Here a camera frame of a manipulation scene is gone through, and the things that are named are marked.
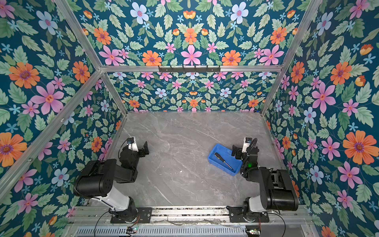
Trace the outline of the yellow and black screwdriver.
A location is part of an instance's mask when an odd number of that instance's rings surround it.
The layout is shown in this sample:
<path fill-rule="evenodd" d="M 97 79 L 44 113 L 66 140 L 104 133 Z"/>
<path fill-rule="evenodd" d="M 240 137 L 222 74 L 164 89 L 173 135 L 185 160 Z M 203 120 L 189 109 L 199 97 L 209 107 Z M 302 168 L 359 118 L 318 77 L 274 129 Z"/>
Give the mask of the yellow and black screwdriver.
<path fill-rule="evenodd" d="M 224 163 L 230 170 L 234 171 L 234 169 L 226 162 L 226 160 L 219 153 L 215 153 L 214 155 L 218 160 Z"/>

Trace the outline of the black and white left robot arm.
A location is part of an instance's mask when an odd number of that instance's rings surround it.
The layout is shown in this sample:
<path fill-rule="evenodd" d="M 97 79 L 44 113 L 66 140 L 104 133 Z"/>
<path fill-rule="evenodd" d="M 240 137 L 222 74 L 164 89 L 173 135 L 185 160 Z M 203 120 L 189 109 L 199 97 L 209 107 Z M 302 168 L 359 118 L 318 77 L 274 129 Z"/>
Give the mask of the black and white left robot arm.
<path fill-rule="evenodd" d="M 126 146 L 119 151 L 119 161 L 91 161 L 78 175 L 74 184 L 76 196 L 96 200 L 106 205 L 112 216 L 112 224 L 150 223 L 151 207 L 136 207 L 132 197 L 124 195 L 114 183 L 134 183 L 138 176 L 138 162 L 149 154 L 148 143 L 138 148 L 133 137 L 126 140 Z"/>

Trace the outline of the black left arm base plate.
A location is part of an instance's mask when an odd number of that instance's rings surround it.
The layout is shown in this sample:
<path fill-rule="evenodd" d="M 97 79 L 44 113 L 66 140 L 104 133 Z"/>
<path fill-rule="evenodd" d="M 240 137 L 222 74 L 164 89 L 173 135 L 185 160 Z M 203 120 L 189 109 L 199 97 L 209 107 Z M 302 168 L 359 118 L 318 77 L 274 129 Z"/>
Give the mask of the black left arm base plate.
<path fill-rule="evenodd" d="M 153 209 L 151 207 L 138 207 L 124 211 L 110 211 L 112 224 L 147 224 L 150 223 Z"/>

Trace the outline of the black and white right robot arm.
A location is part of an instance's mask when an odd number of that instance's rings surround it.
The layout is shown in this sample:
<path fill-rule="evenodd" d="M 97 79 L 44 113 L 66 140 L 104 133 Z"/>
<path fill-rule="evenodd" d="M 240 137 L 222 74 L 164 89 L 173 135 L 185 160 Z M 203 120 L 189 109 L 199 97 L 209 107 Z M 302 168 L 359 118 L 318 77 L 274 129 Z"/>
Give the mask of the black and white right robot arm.
<path fill-rule="evenodd" d="M 260 221 L 269 211 L 296 211 L 299 208 L 299 198 L 288 171 L 259 166 L 258 152 L 258 147 L 252 144 L 245 149 L 237 146 L 232 149 L 232 156 L 242 161 L 242 178 L 259 185 L 260 194 L 243 202 L 241 215 L 247 222 Z"/>

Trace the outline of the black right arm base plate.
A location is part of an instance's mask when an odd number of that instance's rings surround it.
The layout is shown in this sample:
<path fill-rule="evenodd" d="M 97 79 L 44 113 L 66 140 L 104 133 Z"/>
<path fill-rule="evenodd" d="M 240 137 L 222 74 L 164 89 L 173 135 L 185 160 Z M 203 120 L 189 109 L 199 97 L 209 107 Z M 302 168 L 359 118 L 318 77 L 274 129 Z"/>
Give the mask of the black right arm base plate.
<path fill-rule="evenodd" d="M 231 223 L 268 223 L 269 217 L 265 212 L 251 212 L 242 206 L 227 206 Z"/>

